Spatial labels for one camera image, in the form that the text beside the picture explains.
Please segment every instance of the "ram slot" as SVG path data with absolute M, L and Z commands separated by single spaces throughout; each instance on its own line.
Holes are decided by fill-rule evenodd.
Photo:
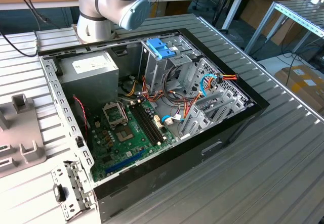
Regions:
M 163 136 L 140 105 L 131 107 L 131 112 L 153 146 L 163 142 Z

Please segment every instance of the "metal workbench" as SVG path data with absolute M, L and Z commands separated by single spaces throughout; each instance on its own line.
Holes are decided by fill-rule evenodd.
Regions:
M 285 17 L 294 20 L 308 30 L 304 37 L 292 50 L 293 52 L 296 52 L 299 49 L 299 47 L 305 42 L 311 33 L 316 34 L 320 38 L 324 37 L 324 7 L 322 4 L 314 5 L 310 1 L 306 0 L 273 2 L 268 12 L 262 19 L 259 27 L 253 34 L 247 47 L 245 48 L 245 53 L 250 53 L 274 11 L 281 12 L 281 16 L 273 26 L 272 30 L 269 32 L 267 36 L 268 39 L 270 39 L 280 28 Z
M 202 18 L 148 19 L 121 37 L 185 27 L 270 103 L 232 145 L 120 213 L 109 223 L 317 223 L 324 215 L 323 119 L 285 91 L 252 59 Z M 38 33 L 42 50 L 78 44 L 72 29 Z M 33 33 L 11 35 L 32 52 Z M 64 223 L 50 170 L 73 160 L 37 58 L 19 55 L 0 38 L 0 103 L 32 97 L 46 162 L 0 178 L 2 223 Z M 72 223 L 99 223 L 90 210 Z

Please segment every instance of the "yellow wire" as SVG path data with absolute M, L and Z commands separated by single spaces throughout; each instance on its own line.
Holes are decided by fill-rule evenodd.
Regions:
M 129 94 L 126 94 L 125 96 L 129 97 L 129 96 L 131 96 L 131 95 L 134 94 L 134 91 L 135 91 L 135 84 L 136 84 L 136 82 L 134 81 L 134 84 L 133 84 L 133 88 L 132 88 L 132 90 L 130 91 Z
M 236 75 L 220 75 L 220 76 L 229 76 L 229 77 L 235 77 Z

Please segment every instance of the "motherboard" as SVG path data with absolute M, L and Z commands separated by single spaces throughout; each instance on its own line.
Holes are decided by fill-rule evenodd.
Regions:
M 100 114 L 90 117 L 88 123 L 95 182 L 176 141 L 146 100 L 125 106 L 107 104 Z

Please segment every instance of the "table leg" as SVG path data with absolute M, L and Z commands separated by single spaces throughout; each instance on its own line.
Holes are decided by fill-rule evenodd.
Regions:
M 305 42 L 305 40 L 309 37 L 310 34 L 311 34 L 311 31 L 307 31 L 307 33 L 304 35 L 304 37 L 298 42 L 296 47 L 293 49 L 293 53 L 295 53 L 299 49 L 299 47 Z
M 281 25 L 282 21 L 284 20 L 284 18 L 285 18 L 285 15 L 281 14 L 279 19 L 276 21 L 275 25 L 271 29 L 271 31 L 268 33 L 267 38 L 270 38 L 277 31 L 277 29 Z
M 265 25 L 267 25 L 267 22 L 268 22 L 269 18 L 272 16 L 272 14 L 274 12 L 274 5 L 275 5 L 275 2 L 272 3 L 272 5 L 270 6 L 268 12 L 266 13 L 266 15 L 264 16 L 264 18 L 262 19 L 259 27 L 257 28 L 257 30 L 253 34 L 252 38 L 250 39 L 247 47 L 244 50 L 245 53 L 248 54 L 251 51 L 251 49 L 253 48 L 255 42 L 259 38 L 262 30 L 264 29 Z
M 229 25 L 231 24 L 237 9 L 238 9 L 239 5 L 241 4 L 241 1 L 242 0 L 234 0 L 233 5 L 232 5 L 231 9 L 229 10 L 229 13 L 228 13 L 228 15 L 226 17 L 226 20 L 225 20 L 225 22 L 223 24 L 222 29 L 228 29 L 229 28 Z

